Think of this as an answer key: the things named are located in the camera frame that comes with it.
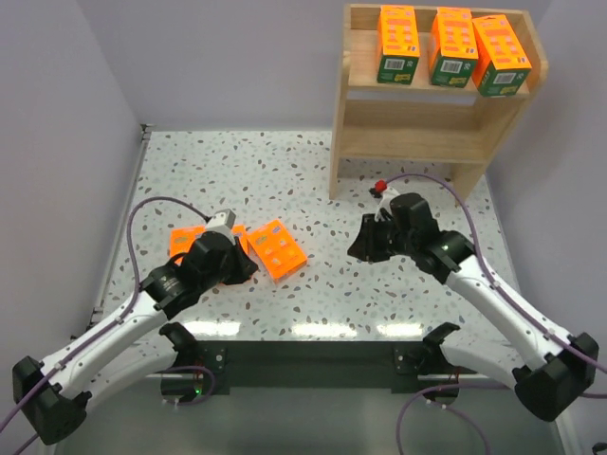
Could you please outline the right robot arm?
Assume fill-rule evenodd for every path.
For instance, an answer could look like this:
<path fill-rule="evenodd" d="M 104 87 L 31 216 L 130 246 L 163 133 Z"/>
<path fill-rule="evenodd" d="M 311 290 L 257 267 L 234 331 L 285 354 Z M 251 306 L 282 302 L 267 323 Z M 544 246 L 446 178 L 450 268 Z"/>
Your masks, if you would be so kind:
<path fill-rule="evenodd" d="M 425 343 L 452 366 L 483 374 L 513 390 L 535 417 L 552 422 L 589 389 L 596 377 L 599 346 L 536 310 L 478 255 L 456 230 L 442 230 L 418 193 L 373 191 L 377 210 L 363 215 L 349 256 L 380 263 L 406 256 L 422 272 L 471 303 L 507 346 L 474 340 L 462 327 L 444 323 Z"/>

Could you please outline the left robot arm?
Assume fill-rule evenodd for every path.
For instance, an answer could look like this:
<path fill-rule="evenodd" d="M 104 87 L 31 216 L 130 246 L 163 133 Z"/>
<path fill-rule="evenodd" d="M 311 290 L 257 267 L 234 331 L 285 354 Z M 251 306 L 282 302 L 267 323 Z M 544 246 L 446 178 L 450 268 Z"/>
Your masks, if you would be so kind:
<path fill-rule="evenodd" d="M 257 271 L 238 239 L 206 232 L 186 253 L 153 269 L 131 299 L 62 350 L 12 368 L 12 393 L 42 443 L 51 446 L 74 432 L 93 394 L 86 385 L 111 361 L 161 327 L 218 284 L 248 281 Z"/>

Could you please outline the orange sponge box narrow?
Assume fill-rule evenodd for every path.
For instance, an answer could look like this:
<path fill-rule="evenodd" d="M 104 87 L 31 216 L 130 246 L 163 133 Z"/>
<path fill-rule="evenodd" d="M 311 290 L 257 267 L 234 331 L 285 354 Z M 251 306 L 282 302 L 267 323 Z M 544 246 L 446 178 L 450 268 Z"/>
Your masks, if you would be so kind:
<path fill-rule="evenodd" d="M 464 88 L 478 58 L 470 9 L 438 7 L 429 40 L 430 83 Z"/>
<path fill-rule="evenodd" d="M 382 5 L 377 20 L 377 83 L 410 85 L 420 55 L 414 7 Z"/>

